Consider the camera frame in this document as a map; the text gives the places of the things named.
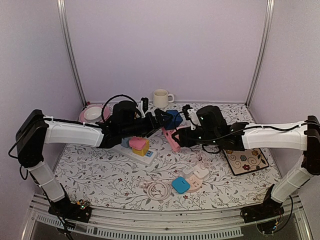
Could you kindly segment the dark blue cube socket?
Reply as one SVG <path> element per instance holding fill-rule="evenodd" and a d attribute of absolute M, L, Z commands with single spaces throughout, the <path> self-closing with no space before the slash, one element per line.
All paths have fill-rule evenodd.
<path fill-rule="evenodd" d="M 175 130 L 183 121 L 180 112 L 176 109 L 170 109 L 166 111 L 168 114 L 172 115 L 172 120 L 165 125 L 165 130 Z"/>

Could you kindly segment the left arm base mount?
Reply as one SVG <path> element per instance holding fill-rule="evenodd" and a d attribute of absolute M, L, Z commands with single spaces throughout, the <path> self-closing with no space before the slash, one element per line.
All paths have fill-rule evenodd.
<path fill-rule="evenodd" d="M 63 220 L 74 220 L 78 222 L 88 223 L 91 215 L 92 208 L 86 206 L 84 203 L 77 204 L 71 202 L 68 198 L 63 198 L 57 202 L 48 200 L 50 207 L 48 212 L 51 215 L 56 215 Z"/>

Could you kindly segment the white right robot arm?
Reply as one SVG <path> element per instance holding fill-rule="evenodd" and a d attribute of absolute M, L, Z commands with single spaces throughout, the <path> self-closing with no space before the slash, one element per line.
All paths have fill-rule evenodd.
<path fill-rule="evenodd" d="M 227 124 L 218 106 L 208 105 L 187 116 L 189 127 L 172 134 L 180 147 L 215 145 L 221 150 L 245 151 L 254 149 L 293 150 L 300 152 L 297 163 L 266 192 L 258 213 L 269 218 L 289 195 L 312 177 L 320 174 L 320 121 L 314 115 L 290 123 Z"/>

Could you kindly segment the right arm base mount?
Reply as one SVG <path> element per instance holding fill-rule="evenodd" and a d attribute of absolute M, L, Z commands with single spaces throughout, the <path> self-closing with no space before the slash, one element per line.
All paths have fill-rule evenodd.
<path fill-rule="evenodd" d="M 266 198 L 260 204 L 246 206 L 240 210 L 240 216 L 243 218 L 245 223 L 277 217 L 283 213 L 283 203 L 276 202 L 271 198 Z"/>

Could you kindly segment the pink triangular power socket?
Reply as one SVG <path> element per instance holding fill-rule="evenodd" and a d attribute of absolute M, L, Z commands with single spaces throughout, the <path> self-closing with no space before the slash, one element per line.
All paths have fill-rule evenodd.
<path fill-rule="evenodd" d="M 163 135 L 165 136 L 166 140 L 168 141 L 171 149 L 174 152 L 178 152 L 181 147 L 180 145 L 172 138 L 172 134 L 176 132 L 175 129 L 166 130 L 164 127 L 161 128 Z"/>

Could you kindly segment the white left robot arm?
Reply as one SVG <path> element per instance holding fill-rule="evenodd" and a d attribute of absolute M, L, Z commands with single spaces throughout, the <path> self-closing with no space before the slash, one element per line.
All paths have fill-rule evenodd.
<path fill-rule="evenodd" d="M 128 137 L 148 138 L 173 119 L 159 108 L 149 112 L 144 104 L 123 100 L 113 106 L 111 115 L 97 123 L 85 123 L 45 116 L 39 109 L 31 112 L 15 136 L 16 159 L 55 203 L 63 216 L 74 213 L 74 205 L 45 163 L 45 144 L 77 144 L 111 149 Z"/>

